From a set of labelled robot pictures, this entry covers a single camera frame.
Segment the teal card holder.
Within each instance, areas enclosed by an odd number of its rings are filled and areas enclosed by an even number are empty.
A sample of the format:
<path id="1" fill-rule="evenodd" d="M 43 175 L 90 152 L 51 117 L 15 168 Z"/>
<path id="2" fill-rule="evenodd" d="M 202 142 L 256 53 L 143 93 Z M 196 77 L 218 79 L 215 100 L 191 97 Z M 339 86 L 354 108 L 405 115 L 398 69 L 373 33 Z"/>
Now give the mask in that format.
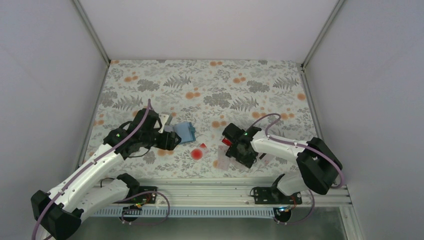
<path id="1" fill-rule="evenodd" d="M 196 141 L 196 129 L 191 122 L 181 122 L 176 125 L 165 125 L 165 132 L 175 132 L 180 138 L 180 144 Z"/>

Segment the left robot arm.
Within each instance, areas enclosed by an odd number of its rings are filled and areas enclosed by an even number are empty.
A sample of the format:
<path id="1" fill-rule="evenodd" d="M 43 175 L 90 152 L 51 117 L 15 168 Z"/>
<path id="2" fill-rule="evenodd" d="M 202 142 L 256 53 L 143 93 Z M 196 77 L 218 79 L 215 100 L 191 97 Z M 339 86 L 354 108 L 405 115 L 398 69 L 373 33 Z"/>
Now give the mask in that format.
<path id="1" fill-rule="evenodd" d="M 171 119 L 169 114 L 143 108 L 133 120 L 111 130 L 96 152 L 68 178 L 48 191 L 34 193 L 30 202 L 36 224 L 31 238 L 66 240 L 88 217 L 114 203 L 130 204 L 131 210 L 153 204 L 158 189 L 142 186 L 128 173 L 113 177 L 98 189 L 95 185 L 140 149 L 175 149 L 181 137 L 170 126 Z"/>

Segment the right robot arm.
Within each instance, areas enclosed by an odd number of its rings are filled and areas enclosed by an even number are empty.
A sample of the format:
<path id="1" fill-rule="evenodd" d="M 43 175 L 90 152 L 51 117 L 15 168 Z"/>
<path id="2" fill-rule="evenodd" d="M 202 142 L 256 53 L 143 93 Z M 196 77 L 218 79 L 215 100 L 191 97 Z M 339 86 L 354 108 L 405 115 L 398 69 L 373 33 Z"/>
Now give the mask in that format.
<path id="1" fill-rule="evenodd" d="M 228 146 L 225 155 L 248 169 L 261 154 L 281 158 L 297 166 L 296 172 L 281 174 L 271 189 L 271 198 L 278 204 L 305 190 L 326 195 L 336 179 L 343 178 L 342 163 L 318 137 L 296 141 L 270 134 L 266 128 L 251 126 L 242 129 L 233 123 L 225 127 L 222 135 L 222 142 Z"/>

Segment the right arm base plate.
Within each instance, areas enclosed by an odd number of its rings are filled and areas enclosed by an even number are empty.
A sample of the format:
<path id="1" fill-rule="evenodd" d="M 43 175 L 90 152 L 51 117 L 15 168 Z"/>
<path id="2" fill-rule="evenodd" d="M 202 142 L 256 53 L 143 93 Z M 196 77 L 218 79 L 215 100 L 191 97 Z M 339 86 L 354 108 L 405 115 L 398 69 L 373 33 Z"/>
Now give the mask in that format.
<path id="1" fill-rule="evenodd" d="M 300 192 L 287 196 L 272 187 L 253 187 L 249 195 L 253 197 L 256 205 L 300 205 L 303 203 Z"/>

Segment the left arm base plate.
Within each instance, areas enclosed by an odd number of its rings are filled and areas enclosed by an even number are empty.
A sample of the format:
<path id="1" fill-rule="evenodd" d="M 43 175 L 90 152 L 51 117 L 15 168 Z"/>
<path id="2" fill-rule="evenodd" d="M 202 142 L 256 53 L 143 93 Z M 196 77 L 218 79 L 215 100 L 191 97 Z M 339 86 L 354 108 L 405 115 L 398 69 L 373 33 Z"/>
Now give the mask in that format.
<path id="1" fill-rule="evenodd" d="M 140 186 L 138 190 L 130 190 L 128 196 L 116 204 L 154 204 L 156 202 L 156 186 Z"/>

